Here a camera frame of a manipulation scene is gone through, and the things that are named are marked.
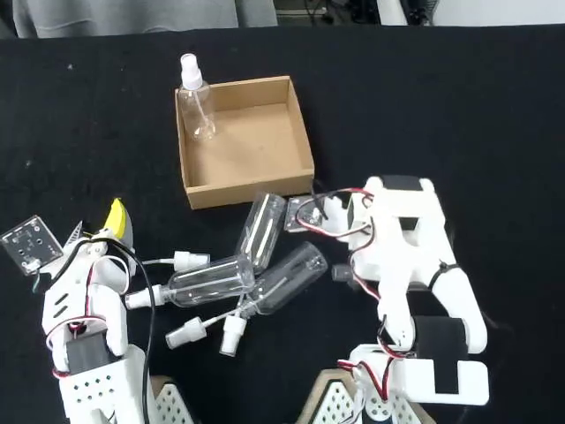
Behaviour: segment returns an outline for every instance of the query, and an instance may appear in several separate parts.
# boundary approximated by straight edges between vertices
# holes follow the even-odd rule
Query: yellow piece
[[[108,217],[104,228],[109,228],[114,232],[114,235],[121,239],[124,236],[125,226],[127,224],[127,212],[125,206],[119,199],[114,199],[112,207],[109,210]]]

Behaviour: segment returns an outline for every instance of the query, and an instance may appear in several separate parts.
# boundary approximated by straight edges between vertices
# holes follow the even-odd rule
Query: black tabletop
[[[102,225],[121,197],[143,258],[175,249],[232,254],[249,205],[191,211],[179,173],[172,91],[179,56],[210,82],[290,75],[317,177],[328,188],[379,174],[430,178],[455,250],[496,331],[481,356],[490,403],[470,422],[541,422],[557,409],[563,313],[565,27],[271,28],[0,42],[0,232],[30,215],[60,239]],[[333,263],[346,248],[283,234],[275,260],[303,240]],[[41,331],[42,298],[0,254],[1,422],[62,422]],[[167,273],[156,270],[156,282]],[[133,284],[141,287],[141,281]],[[322,278],[272,316],[254,318],[235,359],[222,330],[173,352],[164,334],[198,310],[158,310],[152,374],[178,380],[205,423],[290,423],[323,368],[374,341],[371,299]],[[128,314],[145,346],[148,311]],[[428,406],[439,422],[461,408]]]

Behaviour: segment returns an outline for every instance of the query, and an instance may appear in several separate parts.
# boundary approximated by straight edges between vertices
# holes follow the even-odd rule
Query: white spray nozzle
[[[183,87],[187,90],[198,90],[202,87],[202,72],[198,67],[198,60],[192,53],[182,55],[180,58],[181,79]]]
[[[223,339],[222,347],[220,348],[221,354],[236,356],[237,345],[239,345],[241,336],[244,335],[245,325],[247,325],[247,320],[243,318],[235,315],[226,317],[226,321],[223,324]]]
[[[186,343],[200,340],[206,337],[206,335],[206,327],[204,327],[202,320],[197,316],[185,322],[179,329],[174,329],[168,333],[165,336],[165,340],[167,341],[169,349],[175,349]]]
[[[160,307],[164,305],[165,299],[162,296],[162,286],[160,284],[156,284],[152,287],[153,294],[155,297],[155,306]],[[125,306],[128,309],[137,309],[138,307],[150,307],[151,306],[151,299],[149,298],[149,290],[145,289],[142,291],[137,291],[132,294],[128,294],[125,296]]]
[[[182,251],[176,251],[173,260],[175,271],[188,271],[202,265],[208,265],[208,263],[210,263],[209,254],[191,254]]]

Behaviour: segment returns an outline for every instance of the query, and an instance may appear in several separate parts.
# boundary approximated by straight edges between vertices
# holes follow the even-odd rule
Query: hole
[[[56,305],[58,305],[59,303],[61,303],[63,300],[67,299],[69,297],[69,293],[65,293],[63,296],[61,296],[59,298],[59,300],[57,302],[55,302]]]
[[[59,309],[59,312],[57,312],[56,314],[53,315],[53,318],[57,318],[58,316],[60,316],[66,309],[67,309],[67,305],[65,305],[64,307],[62,307],[61,309]]]

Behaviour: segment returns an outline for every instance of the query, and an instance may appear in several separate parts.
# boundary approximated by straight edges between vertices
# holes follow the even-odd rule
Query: cardboard box
[[[290,77],[211,86],[216,135],[185,135],[177,102],[180,165],[192,209],[253,201],[258,191],[310,191],[312,152]]]

